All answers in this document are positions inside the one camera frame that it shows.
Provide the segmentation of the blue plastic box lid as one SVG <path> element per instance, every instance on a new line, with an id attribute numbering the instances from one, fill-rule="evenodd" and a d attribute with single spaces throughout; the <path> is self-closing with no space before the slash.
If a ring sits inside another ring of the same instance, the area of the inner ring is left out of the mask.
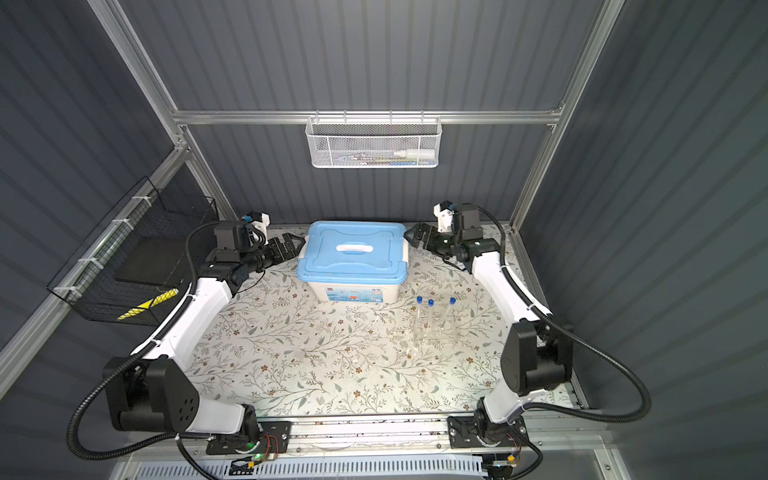
<path id="1" fill-rule="evenodd" d="M 298 278 L 307 283 L 400 285 L 408 276 L 406 227 L 392 222 L 310 225 Z"/>

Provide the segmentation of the white plastic storage box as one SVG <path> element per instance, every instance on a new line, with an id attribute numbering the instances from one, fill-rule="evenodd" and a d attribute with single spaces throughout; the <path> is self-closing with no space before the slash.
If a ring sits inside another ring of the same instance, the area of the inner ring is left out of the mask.
<path id="1" fill-rule="evenodd" d="M 341 284 L 308 282 L 308 287 L 320 301 L 389 304 L 398 300 L 400 284 Z"/>

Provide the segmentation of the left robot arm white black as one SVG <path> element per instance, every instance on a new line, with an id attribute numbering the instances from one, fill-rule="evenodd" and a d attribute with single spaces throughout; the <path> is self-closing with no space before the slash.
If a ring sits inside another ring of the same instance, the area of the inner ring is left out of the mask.
<path id="1" fill-rule="evenodd" d="M 229 440 L 255 452 L 267 434 L 253 406 L 201 397 L 186 374 L 194 349 L 211 322 L 230 303 L 253 273 L 264 273 L 299 256 L 306 241 L 284 233 L 267 235 L 268 223 L 250 216 L 208 223 L 215 247 L 203 259 L 192 252 L 193 230 L 185 240 L 191 270 L 189 286 L 159 327 L 127 357 L 114 357 L 103 378 L 75 409 L 66 430 L 66 445 L 89 461 L 118 458 L 150 445 L 174 440 L 179 450 L 187 439 Z M 112 425 L 119 431 L 145 432 L 147 438 L 113 450 L 95 451 L 80 439 L 86 412 L 100 394 L 107 399 Z"/>

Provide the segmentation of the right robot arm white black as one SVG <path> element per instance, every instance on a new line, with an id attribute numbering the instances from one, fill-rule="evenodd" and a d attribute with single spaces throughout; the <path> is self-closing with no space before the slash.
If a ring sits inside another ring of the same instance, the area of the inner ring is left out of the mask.
<path id="1" fill-rule="evenodd" d="M 470 274 L 494 301 L 507 323 L 507 339 L 500 356 L 501 379 L 479 400 L 474 430 L 483 444 L 495 445 L 527 411 L 552 411 L 588 421 L 625 424 L 639 421 L 652 409 L 643 381 L 614 356 L 558 323 L 553 313 L 514 274 L 507 261 L 507 237 L 498 220 L 497 238 L 484 233 L 481 219 L 489 213 L 471 204 L 439 203 L 436 224 L 419 222 L 404 238 L 445 264 Z M 540 396 L 571 380 L 573 349 L 580 346 L 615 368 L 637 390 L 640 403 L 628 413 L 594 413 L 540 401 Z"/>

